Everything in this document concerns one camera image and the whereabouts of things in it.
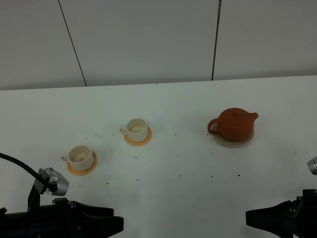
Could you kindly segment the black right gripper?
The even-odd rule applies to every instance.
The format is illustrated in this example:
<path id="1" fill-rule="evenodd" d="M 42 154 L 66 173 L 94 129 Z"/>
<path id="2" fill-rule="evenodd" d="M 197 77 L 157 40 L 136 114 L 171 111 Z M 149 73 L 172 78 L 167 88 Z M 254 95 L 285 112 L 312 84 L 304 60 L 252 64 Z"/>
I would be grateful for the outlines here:
<path id="1" fill-rule="evenodd" d="M 304 189 L 296 200 L 246 212 L 246 225 L 280 238 L 317 237 L 317 190 Z"/>

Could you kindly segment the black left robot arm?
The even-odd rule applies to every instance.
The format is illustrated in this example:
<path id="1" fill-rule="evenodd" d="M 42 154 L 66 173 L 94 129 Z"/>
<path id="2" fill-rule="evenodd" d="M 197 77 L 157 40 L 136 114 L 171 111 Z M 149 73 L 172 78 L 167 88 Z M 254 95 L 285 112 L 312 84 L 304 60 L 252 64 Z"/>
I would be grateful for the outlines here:
<path id="1" fill-rule="evenodd" d="M 112 208 L 85 205 L 66 198 L 37 211 L 0 216 L 2 238 L 108 238 L 124 229 Z"/>

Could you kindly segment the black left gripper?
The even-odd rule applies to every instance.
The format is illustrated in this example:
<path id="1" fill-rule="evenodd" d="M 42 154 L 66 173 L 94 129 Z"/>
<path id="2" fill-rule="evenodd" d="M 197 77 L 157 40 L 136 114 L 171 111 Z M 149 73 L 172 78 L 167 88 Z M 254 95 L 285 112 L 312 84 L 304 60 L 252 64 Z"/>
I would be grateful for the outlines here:
<path id="1" fill-rule="evenodd" d="M 27 238 L 109 238 L 124 229 L 124 219 L 112 208 L 85 205 L 57 198 L 40 205 L 39 198 L 28 199 Z"/>

